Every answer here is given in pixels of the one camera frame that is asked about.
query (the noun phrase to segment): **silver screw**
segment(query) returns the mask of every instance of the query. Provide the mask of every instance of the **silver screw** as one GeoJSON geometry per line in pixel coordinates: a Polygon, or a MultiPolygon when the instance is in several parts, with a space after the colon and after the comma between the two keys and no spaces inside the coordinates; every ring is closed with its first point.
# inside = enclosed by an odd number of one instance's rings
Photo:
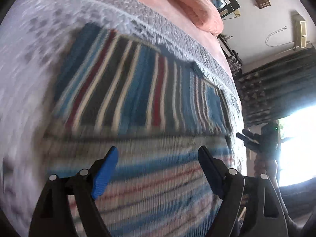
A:
{"type": "Polygon", "coordinates": [[[237,170],[234,168],[231,168],[228,170],[228,173],[230,173],[231,175],[237,175],[237,170]]]}
{"type": "Polygon", "coordinates": [[[81,171],[79,172],[79,174],[82,175],[82,176],[85,176],[85,175],[87,175],[88,173],[89,173],[89,170],[88,170],[88,169],[83,169],[83,170],[81,170],[81,171]]]}
{"type": "Polygon", "coordinates": [[[263,180],[268,179],[268,176],[267,176],[266,174],[261,174],[260,177],[261,177],[263,180]]]}
{"type": "Polygon", "coordinates": [[[48,179],[51,180],[51,181],[55,181],[57,179],[57,176],[56,175],[50,175],[48,179]]]}

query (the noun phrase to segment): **hand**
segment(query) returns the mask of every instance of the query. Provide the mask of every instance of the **hand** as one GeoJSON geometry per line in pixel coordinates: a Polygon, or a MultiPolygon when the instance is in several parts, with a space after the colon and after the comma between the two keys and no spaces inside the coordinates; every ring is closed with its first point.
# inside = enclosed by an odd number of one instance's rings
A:
{"type": "Polygon", "coordinates": [[[277,184],[277,162],[276,160],[266,159],[263,154],[257,154],[254,161],[255,176],[258,177],[261,174],[267,174],[273,184],[274,188],[278,188],[277,184]]]}

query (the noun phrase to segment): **person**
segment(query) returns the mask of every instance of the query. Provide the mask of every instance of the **person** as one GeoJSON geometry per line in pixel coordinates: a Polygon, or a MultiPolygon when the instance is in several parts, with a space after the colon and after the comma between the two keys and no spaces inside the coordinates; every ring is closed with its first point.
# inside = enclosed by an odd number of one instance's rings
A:
{"type": "Polygon", "coordinates": [[[293,220],[289,216],[289,212],[286,209],[286,206],[282,200],[281,192],[277,183],[277,167],[278,164],[276,160],[267,159],[263,154],[257,154],[254,161],[254,175],[259,177],[261,174],[267,174],[271,180],[271,183],[274,186],[274,189],[279,197],[281,206],[283,208],[286,224],[288,227],[289,237],[315,237],[316,236],[316,213],[310,216],[307,220],[304,227],[299,227],[297,224],[293,222],[293,220]]]}

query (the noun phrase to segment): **striped garment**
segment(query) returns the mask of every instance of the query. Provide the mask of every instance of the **striped garment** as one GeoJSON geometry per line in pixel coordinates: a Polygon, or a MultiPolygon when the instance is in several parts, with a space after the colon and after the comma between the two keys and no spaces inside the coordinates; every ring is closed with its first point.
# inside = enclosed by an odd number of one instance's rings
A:
{"type": "MultiPolygon", "coordinates": [[[[94,24],[79,33],[56,83],[43,152],[48,173],[67,177],[118,148],[111,182],[96,200],[112,236],[204,237],[213,222],[221,201],[198,148],[228,167],[232,154],[221,92],[198,75],[196,63],[134,37],[94,24]]],[[[69,200],[78,235],[86,236],[69,200]]]]}
{"type": "Polygon", "coordinates": [[[86,24],[56,83],[53,135],[141,137],[226,133],[220,92],[196,64],[86,24]]]}

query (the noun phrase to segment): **dark green curtain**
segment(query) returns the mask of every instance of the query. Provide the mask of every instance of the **dark green curtain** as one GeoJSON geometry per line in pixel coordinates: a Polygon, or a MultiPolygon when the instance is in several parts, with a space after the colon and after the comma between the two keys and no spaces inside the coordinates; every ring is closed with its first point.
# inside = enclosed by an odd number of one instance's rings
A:
{"type": "Polygon", "coordinates": [[[316,50],[300,50],[235,81],[245,126],[287,117],[316,104],[316,50]]]}

